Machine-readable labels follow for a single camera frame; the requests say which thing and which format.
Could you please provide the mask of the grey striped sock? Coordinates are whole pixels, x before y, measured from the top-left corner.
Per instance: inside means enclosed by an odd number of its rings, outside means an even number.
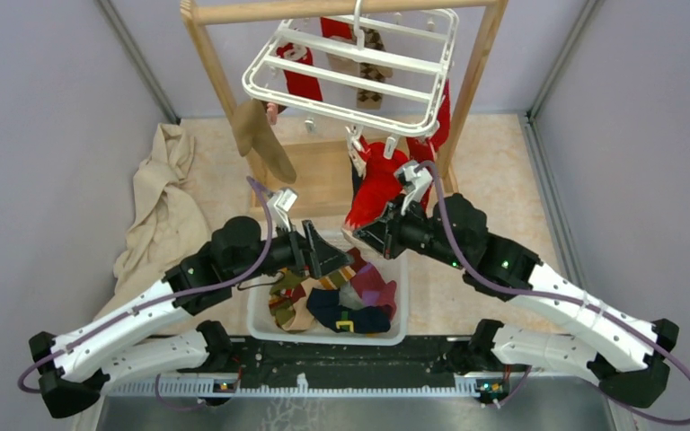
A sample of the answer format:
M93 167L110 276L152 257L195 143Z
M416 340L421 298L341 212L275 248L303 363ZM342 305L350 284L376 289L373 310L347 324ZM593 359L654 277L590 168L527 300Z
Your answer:
M340 288L339 304L351 310L360 310L366 307L363 300L350 283Z

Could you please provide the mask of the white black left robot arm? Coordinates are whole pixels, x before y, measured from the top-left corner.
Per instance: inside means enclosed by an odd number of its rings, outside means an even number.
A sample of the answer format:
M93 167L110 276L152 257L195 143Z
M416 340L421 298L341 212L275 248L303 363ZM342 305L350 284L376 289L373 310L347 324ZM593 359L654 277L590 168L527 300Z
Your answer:
M116 310L65 334L34 335L29 347L40 374L40 397L50 416L69 418L124 383L171 371L223 371L234 349L217 321L159 341L148 337L230 299L244 280L282 269L323 277L353 260L309 220L302 232L280 231L262 239L258 221L233 217L198 252Z

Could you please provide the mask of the wooden hanger rack frame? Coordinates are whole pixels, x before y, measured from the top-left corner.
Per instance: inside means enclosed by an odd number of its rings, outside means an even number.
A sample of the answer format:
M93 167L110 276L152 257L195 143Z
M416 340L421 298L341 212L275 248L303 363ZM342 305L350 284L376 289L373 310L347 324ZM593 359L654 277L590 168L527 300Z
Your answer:
M227 117L231 133L231 118L237 106L254 99L243 89L243 72L270 39L279 22L287 18L307 18L311 29L323 29L328 35L338 35L344 31L329 22L329 17L352 14L357 7L371 18L389 18L393 13L400 13L402 22L408 22L415 19L419 10L451 9L456 12L457 4L454 1L268 1L200 6L193 1L182 2L181 19ZM502 1L483 1L481 8L484 13L463 84L457 96L450 93L449 136L437 159L431 161L437 165L442 179L449 174L452 157L506 5ZM459 17L454 54L462 43L460 21ZM447 78L449 91L453 64ZM346 123L309 116L303 111L279 105L278 122L271 127L296 170L296 181L286 184L277 180L261 158L250 151L242 157L247 159L253 177L270 189L293 189L298 194L291 210L294 216L346 215L353 199L349 157L349 148L353 146L349 144ZM386 133L372 128L363 129L358 133L358 138L361 136L368 142L386 144L387 141ZM395 150L399 149L409 157L406 138L398 139Z

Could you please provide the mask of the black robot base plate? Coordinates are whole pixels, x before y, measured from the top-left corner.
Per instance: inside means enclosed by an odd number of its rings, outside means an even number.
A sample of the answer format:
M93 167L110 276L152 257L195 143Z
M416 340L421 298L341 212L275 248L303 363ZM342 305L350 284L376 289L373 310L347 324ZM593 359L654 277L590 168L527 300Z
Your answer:
M463 337L408 336L394 346L325 345L235 339L227 360L211 369L185 368L187 374L237 374L243 389L290 388L305 376L312 389L449 388L457 376L474 372L502 377L526 370L503 365Z

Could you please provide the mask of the olive green striped sock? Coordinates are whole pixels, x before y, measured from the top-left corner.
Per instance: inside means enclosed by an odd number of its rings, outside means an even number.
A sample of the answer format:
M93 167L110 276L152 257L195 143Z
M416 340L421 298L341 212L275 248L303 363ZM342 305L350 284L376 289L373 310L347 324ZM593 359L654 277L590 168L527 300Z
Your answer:
M315 317L308 311L307 301L317 281L299 277L288 269L281 271L280 279L271 287L268 301L270 315L276 326L289 333L311 329Z

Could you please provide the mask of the black santa belt sock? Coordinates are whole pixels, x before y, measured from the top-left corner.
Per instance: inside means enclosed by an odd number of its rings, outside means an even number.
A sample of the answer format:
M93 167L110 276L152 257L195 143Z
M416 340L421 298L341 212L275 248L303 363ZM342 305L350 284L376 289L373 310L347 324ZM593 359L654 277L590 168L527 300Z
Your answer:
M376 334L387 332L392 327L389 316L381 308L351 309L340 303L340 293L335 290L312 290L306 308L316 321L338 333Z

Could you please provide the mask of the white plastic clip hanger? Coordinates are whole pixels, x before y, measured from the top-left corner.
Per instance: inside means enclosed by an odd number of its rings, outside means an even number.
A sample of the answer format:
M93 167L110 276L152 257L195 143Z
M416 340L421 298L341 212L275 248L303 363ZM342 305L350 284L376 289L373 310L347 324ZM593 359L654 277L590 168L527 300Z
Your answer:
M387 135L384 155L391 158L401 137L429 136L436 127L445 81L453 64L459 24L451 9L419 10L402 21L400 13L389 18L371 18L357 7L352 14L329 17L344 32L328 35L313 30L307 18L279 22L270 39L242 75L244 91L257 100L270 101L346 123L349 144L361 148L358 133L365 128ZM378 30L386 51L364 47L365 28ZM309 48L314 64L307 66L282 59L276 49L287 43ZM359 76L359 64L388 66L393 76L384 84ZM322 101L290 94L284 71L315 77ZM357 107L358 89L383 94L380 110Z

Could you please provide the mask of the brown argyle sock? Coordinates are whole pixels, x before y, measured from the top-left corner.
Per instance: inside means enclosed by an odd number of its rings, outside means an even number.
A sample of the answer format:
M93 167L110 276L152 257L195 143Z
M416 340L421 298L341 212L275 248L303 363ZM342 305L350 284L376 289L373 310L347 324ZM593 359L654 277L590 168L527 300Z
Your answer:
M386 51L382 36L378 30L365 28L364 47L378 51ZM384 84L387 78L393 76L393 69L388 66L374 65L370 63L359 64L359 76L369 81ZM361 110L380 110L383 102L383 94L368 89L358 89L357 107Z

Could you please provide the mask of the white perforated plastic basket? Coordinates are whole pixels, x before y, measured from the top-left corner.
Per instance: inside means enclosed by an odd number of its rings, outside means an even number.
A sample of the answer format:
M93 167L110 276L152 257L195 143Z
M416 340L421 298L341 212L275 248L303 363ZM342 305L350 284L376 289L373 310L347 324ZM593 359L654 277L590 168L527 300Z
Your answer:
M348 252L351 244L343 235L336 231L325 231L322 237L334 247ZM334 332L325 328L318 321L306 331L289 333L278 328L270 315L268 301L270 289L274 283L262 282L250 289L246 324L250 334L262 340L303 342L315 344L364 345L364 346L392 346L403 340L408 329L409 312L409 277L407 259L400 257L395 260L364 258L373 263L386 281L395 280L397 290L395 302L397 312L391 321L391 329L384 333L356 334L350 332Z

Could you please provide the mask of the maroon purple sock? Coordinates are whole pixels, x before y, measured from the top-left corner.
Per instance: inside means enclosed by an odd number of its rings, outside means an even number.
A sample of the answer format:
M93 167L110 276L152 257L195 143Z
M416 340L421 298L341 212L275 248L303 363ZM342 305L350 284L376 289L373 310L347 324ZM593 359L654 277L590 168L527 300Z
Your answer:
M364 260L358 249L351 248L348 254L354 259L350 265L354 271L349 281L351 287L366 307L377 307L392 320L397 312L396 281L386 281L373 263Z

